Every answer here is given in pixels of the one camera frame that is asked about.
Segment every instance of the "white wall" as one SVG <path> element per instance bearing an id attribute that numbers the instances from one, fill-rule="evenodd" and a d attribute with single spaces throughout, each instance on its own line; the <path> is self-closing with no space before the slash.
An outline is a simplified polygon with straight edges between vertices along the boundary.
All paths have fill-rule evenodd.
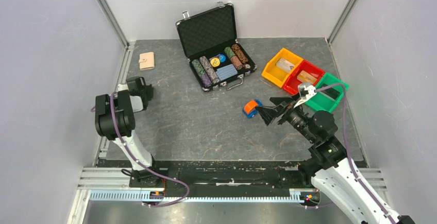
<path id="1" fill-rule="evenodd" d="M 130 41 L 178 38 L 182 12 L 235 4 L 241 38 L 327 37 L 348 0 L 107 0 Z"/>
<path id="2" fill-rule="evenodd" d="M 352 111 L 394 207 L 437 214 L 436 0 L 358 0 L 333 44 Z"/>
<path id="3" fill-rule="evenodd" d="M 123 48 L 96 0 L 0 0 L 0 223 L 66 223 Z"/>

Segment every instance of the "small box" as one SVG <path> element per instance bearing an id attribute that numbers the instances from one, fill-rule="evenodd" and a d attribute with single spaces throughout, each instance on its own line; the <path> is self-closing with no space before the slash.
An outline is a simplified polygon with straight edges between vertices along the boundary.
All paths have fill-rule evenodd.
<path id="1" fill-rule="evenodd" d="M 298 93 L 297 86 L 299 84 L 309 81 L 313 86 L 316 86 L 324 74 L 324 70 L 308 62 L 307 60 L 303 60 L 291 71 L 291 74 L 285 81 L 282 89 L 291 95 L 295 95 Z"/>
<path id="2" fill-rule="evenodd" d="M 337 77 L 330 73 L 325 73 L 321 80 L 317 83 L 316 89 L 324 87 L 325 85 L 331 85 L 334 83 L 342 83 L 346 86 L 346 90 L 349 89 L 349 85 L 339 80 Z M 341 86 L 335 86 L 332 89 L 328 89 L 326 92 L 318 92 L 305 104 L 315 111 L 324 110 L 332 112 L 340 103 L 344 96 L 343 88 Z"/>
<path id="3" fill-rule="evenodd" d="M 292 63 L 294 67 L 290 72 L 286 72 L 276 65 L 280 59 L 285 59 Z M 265 66 L 261 76 L 265 79 L 271 81 L 278 87 L 282 87 L 287 80 L 287 78 L 293 73 L 293 71 L 299 66 L 303 61 L 303 58 L 292 53 L 291 51 L 282 48 Z"/>
<path id="4" fill-rule="evenodd" d="M 240 79 L 240 83 L 226 87 L 230 90 L 241 85 L 243 78 L 257 69 L 256 64 L 238 43 L 233 4 L 219 3 L 218 7 L 194 16 L 189 16 L 185 11 L 183 17 L 183 20 L 176 23 L 180 43 L 189 66 L 204 92 L 224 87 Z M 203 64 L 199 66 L 198 60 L 202 57 L 206 57 L 209 62 L 203 59 Z M 219 68 L 228 65 L 234 65 L 237 74 L 226 79 L 214 78 L 214 73 L 217 75 Z"/>

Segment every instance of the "case handle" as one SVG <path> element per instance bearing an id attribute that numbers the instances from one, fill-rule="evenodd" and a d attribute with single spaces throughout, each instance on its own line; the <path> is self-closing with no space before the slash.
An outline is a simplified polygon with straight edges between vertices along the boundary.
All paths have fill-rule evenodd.
<path id="1" fill-rule="evenodd" d="M 244 83 L 244 76 L 243 75 L 239 75 L 238 78 L 241 81 L 239 83 L 235 84 L 235 85 L 232 85 L 232 86 L 226 88 L 226 90 L 231 90 L 231 89 L 236 88 L 236 87 L 238 87 L 238 86 L 240 86 L 240 85 L 242 85 Z"/>
<path id="2" fill-rule="evenodd" d="M 184 20 L 186 20 L 186 19 L 189 19 L 189 18 L 190 18 L 190 14 L 188 14 L 188 10 L 186 10 L 186 11 L 182 12 L 182 15 L 183 15 L 183 19 L 184 19 Z"/>

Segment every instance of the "stack of poker chips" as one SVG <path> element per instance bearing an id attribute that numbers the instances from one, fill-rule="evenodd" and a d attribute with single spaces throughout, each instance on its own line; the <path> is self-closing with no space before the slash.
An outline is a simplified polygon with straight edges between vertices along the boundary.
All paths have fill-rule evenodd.
<path id="1" fill-rule="evenodd" d="M 217 69 L 217 75 L 222 81 L 236 74 L 237 74 L 237 70 L 231 64 Z"/>
<path id="2" fill-rule="evenodd" d="M 212 83 L 216 84 L 220 82 L 219 77 L 215 73 L 214 69 L 212 68 L 211 64 L 209 63 L 208 59 L 203 56 L 199 59 L 200 63 L 204 67 L 206 74 L 211 78 Z"/>
<path id="3" fill-rule="evenodd" d="M 237 57 L 240 59 L 242 63 L 247 63 L 249 61 L 237 44 L 232 46 L 232 50 L 234 51 L 234 53 L 237 55 Z"/>
<path id="4" fill-rule="evenodd" d="M 243 68 L 243 64 L 240 62 L 240 60 L 238 59 L 238 57 L 235 55 L 235 53 L 233 53 L 232 49 L 230 47 L 226 47 L 225 48 L 225 53 L 228 56 L 228 58 L 230 58 L 233 66 L 237 69 L 237 70 L 241 70 L 241 68 Z"/>
<path id="5" fill-rule="evenodd" d="M 209 79 L 208 75 L 206 74 L 204 68 L 200 64 L 199 60 L 194 59 L 192 62 L 194 69 L 197 72 L 197 75 L 200 77 L 202 83 L 207 88 L 212 85 L 211 80 Z"/>

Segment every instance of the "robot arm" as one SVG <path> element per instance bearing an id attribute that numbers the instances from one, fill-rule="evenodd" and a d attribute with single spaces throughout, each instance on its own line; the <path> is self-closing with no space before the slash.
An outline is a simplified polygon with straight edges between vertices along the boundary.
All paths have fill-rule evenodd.
<path id="1" fill-rule="evenodd" d="M 272 97 L 274 107 L 256 107 L 266 125 L 282 116 L 277 124 L 288 122 L 313 144 L 309 148 L 311 158 L 298 168 L 304 184 L 326 194 L 354 224 L 414 224 L 409 216 L 400 216 L 384 202 L 348 158 L 346 149 L 334 136 L 338 127 L 333 115 L 317 111 L 309 117 L 304 113 L 301 104 L 314 95 L 315 88 L 304 83 L 299 85 L 298 95 Z"/>
<path id="2" fill-rule="evenodd" d="M 118 138 L 111 116 L 109 95 L 96 96 L 95 126 L 97 133 L 117 144 L 132 164 L 134 171 L 141 171 L 153 164 L 152 155 L 144 149 L 140 139 L 135 134 L 134 112 L 147 109 L 148 101 L 153 98 L 152 85 L 146 85 L 143 77 L 133 77 L 126 84 L 119 84 L 114 98 L 115 118 L 124 140 Z"/>

